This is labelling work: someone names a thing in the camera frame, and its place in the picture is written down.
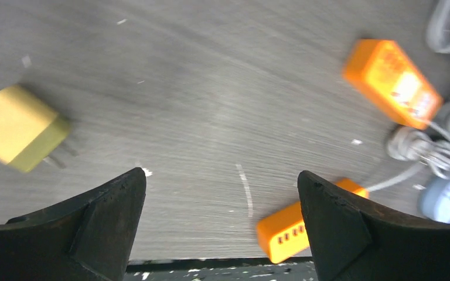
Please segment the orange power strip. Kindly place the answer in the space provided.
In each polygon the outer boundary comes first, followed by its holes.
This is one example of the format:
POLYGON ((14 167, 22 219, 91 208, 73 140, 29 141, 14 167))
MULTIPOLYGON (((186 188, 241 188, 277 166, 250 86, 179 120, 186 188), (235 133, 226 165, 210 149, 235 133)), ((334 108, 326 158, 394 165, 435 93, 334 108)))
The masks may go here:
POLYGON ((424 130, 444 99, 393 40, 359 39, 343 78, 393 122, 424 130))
POLYGON ((256 231, 258 244, 272 263, 281 263, 309 248, 299 201, 261 219, 256 231))

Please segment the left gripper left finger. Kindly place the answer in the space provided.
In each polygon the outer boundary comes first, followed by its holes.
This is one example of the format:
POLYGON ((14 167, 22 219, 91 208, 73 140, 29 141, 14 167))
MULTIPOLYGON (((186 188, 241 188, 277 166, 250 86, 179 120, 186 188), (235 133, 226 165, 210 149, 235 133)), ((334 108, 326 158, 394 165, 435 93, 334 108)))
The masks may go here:
POLYGON ((122 280, 145 195, 136 167, 0 224, 0 280, 122 280))

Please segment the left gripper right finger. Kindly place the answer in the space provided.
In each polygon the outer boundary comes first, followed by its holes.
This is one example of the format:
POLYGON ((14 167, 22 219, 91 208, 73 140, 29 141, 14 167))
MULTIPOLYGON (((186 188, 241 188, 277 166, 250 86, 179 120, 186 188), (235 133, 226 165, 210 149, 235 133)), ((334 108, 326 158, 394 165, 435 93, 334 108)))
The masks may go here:
POLYGON ((297 187, 319 280, 450 280, 450 224, 388 208, 307 170, 297 187))

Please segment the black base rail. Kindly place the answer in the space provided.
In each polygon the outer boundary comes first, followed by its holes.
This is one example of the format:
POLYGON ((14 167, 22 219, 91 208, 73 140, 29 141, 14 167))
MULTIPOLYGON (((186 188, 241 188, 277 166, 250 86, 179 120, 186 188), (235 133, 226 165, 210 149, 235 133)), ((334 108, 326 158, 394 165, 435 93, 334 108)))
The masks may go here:
POLYGON ((318 280, 311 257, 178 259, 130 262, 124 280, 318 280))

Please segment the yellow charger strip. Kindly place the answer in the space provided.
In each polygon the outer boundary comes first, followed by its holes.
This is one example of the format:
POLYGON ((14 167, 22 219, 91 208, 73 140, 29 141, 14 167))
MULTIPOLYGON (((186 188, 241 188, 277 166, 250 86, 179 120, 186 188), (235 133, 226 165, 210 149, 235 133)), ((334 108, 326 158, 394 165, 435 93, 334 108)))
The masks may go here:
POLYGON ((19 84, 0 90, 0 162, 30 172, 46 162, 60 169, 51 156, 71 132, 70 122, 57 110, 19 84))

